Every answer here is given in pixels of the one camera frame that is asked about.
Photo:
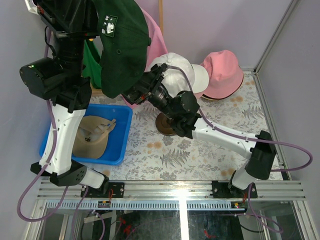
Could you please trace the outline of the dark round mannequin stand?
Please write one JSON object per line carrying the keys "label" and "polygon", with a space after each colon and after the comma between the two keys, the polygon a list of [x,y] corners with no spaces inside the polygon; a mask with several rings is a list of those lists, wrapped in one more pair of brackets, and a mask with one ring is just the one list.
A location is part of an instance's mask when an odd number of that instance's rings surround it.
{"label": "dark round mannequin stand", "polygon": [[155,126],[159,133],[164,136],[175,136],[176,133],[171,127],[171,120],[167,118],[163,113],[160,113],[155,119]]}

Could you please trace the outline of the beige cap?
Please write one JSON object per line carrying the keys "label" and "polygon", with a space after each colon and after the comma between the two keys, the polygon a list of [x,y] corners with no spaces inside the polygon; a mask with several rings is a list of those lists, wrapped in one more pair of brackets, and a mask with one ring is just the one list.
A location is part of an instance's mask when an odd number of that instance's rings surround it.
{"label": "beige cap", "polygon": [[115,126],[115,118],[108,120],[100,116],[84,116],[76,132],[72,154],[78,158],[100,158],[107,148],[109,134]]}

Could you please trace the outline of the pink baseball cap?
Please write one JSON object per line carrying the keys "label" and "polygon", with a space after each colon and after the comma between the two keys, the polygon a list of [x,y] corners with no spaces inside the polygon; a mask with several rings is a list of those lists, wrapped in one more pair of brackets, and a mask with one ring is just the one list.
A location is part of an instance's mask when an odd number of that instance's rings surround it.
{"label": "pink baseball cap", "polygon": [[196,99],[200,99],[203,95],[203,92],[194,93]]}

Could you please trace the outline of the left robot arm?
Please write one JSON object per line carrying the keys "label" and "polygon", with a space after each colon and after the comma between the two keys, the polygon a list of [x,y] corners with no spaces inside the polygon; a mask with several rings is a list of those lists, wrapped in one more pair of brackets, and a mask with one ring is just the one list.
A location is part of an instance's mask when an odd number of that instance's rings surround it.
{"label": "left robot arm", "polygon": [[95,5],[91,0],[39,0],[36,10],[45,23],[44,41],[52,57],[22,66],[19,73],[29,92],[48,102],[51,126],[42,158],[30,170],[58,187],[85,185],[105,197],[108,177],[72,159],[92,96],[90,80],[82,72],[85,41],[98,34]]}

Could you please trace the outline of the blue plastic bin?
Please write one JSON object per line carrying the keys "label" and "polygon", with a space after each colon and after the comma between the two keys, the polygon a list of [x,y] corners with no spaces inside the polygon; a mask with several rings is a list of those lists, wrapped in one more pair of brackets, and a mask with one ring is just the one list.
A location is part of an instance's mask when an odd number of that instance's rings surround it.
{"label": "blue plastic bin", "polygon": [[[49,172],[62,173],[68,170],[72,161],[119,165],[125,155],[133,111],[124,105],[89,104],[87,109],[74,110],[72,113],[61,105],[51,108],[55,126],[51,126],[40,148],[40,164],[44,165],[51,149],[54,154],[47,167]],[[85,116],[98,116],[104,119],[116,119],[116,126],[110,132],[105,152],[98,159],[82,158],[73,155],[73,146],[80,122]]]}

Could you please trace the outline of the pink bucket hat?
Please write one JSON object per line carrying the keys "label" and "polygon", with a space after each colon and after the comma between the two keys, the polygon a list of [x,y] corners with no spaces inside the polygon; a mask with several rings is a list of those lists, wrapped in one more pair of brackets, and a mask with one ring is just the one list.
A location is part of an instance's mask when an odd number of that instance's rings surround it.
{"label": "pink bucket hat", "polygon": [[209,53],[201,64],[209,76],[208,87],[203,94],[215,96],[219,90],[234,87],[244,78],[236,55],[229,50]]}

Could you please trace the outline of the green and white baseball cap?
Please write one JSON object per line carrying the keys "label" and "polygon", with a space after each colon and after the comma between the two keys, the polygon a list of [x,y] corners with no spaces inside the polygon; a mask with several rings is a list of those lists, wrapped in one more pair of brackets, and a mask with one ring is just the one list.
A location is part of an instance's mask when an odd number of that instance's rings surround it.
{"label": "green and white baseball cap", "polygon": [[102,42],[101,90],[115,98],[142,77],[151,44],[142,9],[134,0],[95,0]]}

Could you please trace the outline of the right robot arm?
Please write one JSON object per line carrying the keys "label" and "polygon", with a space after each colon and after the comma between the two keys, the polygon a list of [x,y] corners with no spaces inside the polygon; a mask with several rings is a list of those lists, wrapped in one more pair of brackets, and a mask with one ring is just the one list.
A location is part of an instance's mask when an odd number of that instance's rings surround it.
{"label": "right robot arm", "polygon": [[162,83],[164,73],[168,70],[179,71],[185,81],[189,81],[180,67],[156,64],[122,96],[130,104],[150,102],[167,118],[165,126],[170,127],[177,136],[211,142],[245,158],[245,164],[231,175],[228,183],[231,196],[240,197],[250,184],[257,180],[268,180],[277,153],[270,133],[262,130],[255,135],[209,121],[193,90],[183,90],[175,97],[170,96]]}

